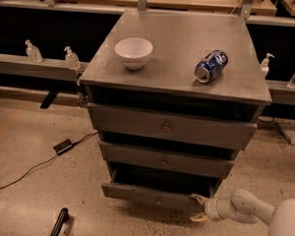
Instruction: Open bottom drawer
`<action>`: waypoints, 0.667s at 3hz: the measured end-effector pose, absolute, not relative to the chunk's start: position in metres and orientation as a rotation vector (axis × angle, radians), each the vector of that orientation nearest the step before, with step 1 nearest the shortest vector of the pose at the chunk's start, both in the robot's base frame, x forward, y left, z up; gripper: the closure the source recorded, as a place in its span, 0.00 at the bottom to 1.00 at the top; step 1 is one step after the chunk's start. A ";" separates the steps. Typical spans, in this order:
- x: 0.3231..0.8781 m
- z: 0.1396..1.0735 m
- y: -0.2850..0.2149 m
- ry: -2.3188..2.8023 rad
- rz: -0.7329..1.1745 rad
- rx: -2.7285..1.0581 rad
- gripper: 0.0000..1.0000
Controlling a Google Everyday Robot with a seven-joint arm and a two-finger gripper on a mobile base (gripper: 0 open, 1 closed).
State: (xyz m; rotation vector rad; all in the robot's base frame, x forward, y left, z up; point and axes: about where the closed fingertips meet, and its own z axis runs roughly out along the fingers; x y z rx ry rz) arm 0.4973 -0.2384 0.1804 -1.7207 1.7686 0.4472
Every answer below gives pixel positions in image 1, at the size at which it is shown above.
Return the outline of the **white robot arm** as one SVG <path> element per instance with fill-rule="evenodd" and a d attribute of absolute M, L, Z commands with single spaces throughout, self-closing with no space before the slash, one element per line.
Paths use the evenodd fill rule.
<path fill-rule="evenodd" d="M 262 221 L 267 226 L 267 236 L 295 236 L 295 199 L 272 206 L 244 189 L 237 189 L 224 198 L 205 198 L 198 194 L 192 194 L 191 198 L 203 207 L 192 221 L 231 219 L 247 224 Z"/>

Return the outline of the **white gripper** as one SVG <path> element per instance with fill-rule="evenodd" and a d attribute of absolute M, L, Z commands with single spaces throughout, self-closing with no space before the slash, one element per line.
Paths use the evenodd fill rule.
<path fill-rule="evenodd" d="M 204 222 L 207 218 L 212 221 L 220 221 L 229 218 L 234 212 L 234 207 L 229 198 L 206 198 L 198 194 L 192 194 L 191 198 L 195 199 L 200 205 L 204 205 L 205 213 L 201 212 L 190 219 L 194 222 Z"/>

